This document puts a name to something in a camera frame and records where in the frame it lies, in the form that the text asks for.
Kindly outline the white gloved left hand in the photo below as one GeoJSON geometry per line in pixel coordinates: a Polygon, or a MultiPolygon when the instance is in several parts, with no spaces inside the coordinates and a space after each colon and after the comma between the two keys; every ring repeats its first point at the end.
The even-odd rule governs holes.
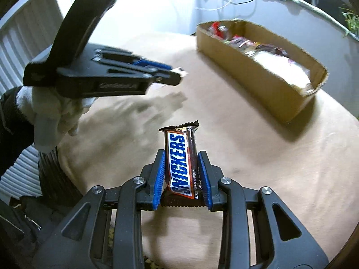
{"type": "Polygon", "coordinates": [[[49,153],[69,134],[76,135],[80,117],[87,113],[96,97],[71,99],[54,88],[23,86],[16,95],[16,105],[34,125],[34,146],[49,153]]]}

